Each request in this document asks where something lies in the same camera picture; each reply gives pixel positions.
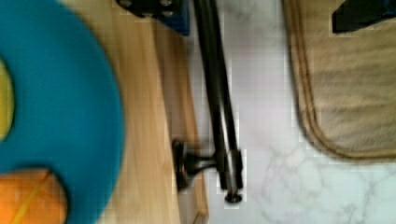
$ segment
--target yellow food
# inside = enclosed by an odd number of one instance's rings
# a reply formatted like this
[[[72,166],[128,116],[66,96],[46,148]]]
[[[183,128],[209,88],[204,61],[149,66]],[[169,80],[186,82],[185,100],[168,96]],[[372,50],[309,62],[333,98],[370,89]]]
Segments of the yellow food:
[[[6,66],[0,61],[0,141],[11,128],[14,116],[14,93]]]
[[[48,170],[0,175],[0,223],[63,224],[64,189]]]

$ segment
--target screw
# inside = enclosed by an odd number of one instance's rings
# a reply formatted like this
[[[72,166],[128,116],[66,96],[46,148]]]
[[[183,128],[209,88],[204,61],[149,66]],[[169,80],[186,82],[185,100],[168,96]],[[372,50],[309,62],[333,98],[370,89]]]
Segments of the screw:
[[[172,0],[160,0],[161,5],[169,7],[172,4]]]
[[[132,0],[120,0],[120,5],[122,5],[123,7],[130,7],[132,3]]]
[[[143,16],[144,16],[144,17],[153,17],[154,14],[152,14],[152,13],[150,13],[150,12],[144,12],[144,13],[143,13]]]
[[[173,11],[164,11],[163,12],[163,15],[165,16],[165,17],[171,17],[171,16],[173,16]]]

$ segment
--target white marble surface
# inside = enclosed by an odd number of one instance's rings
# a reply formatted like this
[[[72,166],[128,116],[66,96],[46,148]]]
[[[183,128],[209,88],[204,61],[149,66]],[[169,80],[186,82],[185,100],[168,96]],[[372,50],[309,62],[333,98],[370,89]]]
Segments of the white marble surface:
[[[223,201],[207,172],[210,224],[394,224],[396,165],[335,161],[305,139],[296,113],[280,0],[218,0],[238,139],[244,202]],[[199,133],[210,137],[196,36],[188,40]]]

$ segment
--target black object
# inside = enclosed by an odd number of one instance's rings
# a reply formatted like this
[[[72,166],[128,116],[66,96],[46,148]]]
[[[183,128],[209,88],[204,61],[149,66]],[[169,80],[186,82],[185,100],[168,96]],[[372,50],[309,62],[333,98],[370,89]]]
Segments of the black object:
[[[396,0],[346,0],[332,14],[332,32],[357,31],[396,17]]]
[[[117,0],[117,2],[137,16],[157,19],[164,15],[170,17],[171,14],[164,13],[168,10],[176,12],[181,6],[186,6],[183,5],[183,0]],[[171,2],[171,5],[174,5],[173,9],[164,2]],[[187,143],[175,140],[173,152],[177,188],[178,190],[188,188],[198,173],[208,168],[216,168],[219,172],[221,188],[228,192],[225,197],[226,202],[239,203],[242,201],[242,196],[238,191],[243,187],[242,155],[236,144],[218,8],[216,0],[193,0],[193,2],[205,68],[215,153],[209,157],[202,157],[191,150]]]
[[[206,91],[212,119],[216,168],[228,203],[239,203],[243,187],[242,157],[236,144],[233,111],[224,61],[216,0],[194,0],[195,17],[205,69]]]

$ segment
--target bolt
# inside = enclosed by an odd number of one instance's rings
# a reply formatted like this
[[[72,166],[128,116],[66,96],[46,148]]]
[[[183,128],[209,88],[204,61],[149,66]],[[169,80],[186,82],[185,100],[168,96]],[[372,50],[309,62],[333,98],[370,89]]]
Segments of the bolt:
[[[242,196],[238,194],[238,191],[229,191],[225,197],[227,203],[240,203],[242,201]]]
[[[164,11],[163,12],[163,15],[165,16],[165,17],[171,17],[171,16],[173,16],[173,11]]]
[[[144,13],[143,13],[143,16],[144,16],[144,17],[153,17],[154,14],[152,14],[151,12],[144,12]]]
[[[172,0],[160,0],[161,5],[169,7],[172,4]]]
[[[120,0],[120,5],[122,5],[123,7],[130,7],[132,3],[132,0]]]

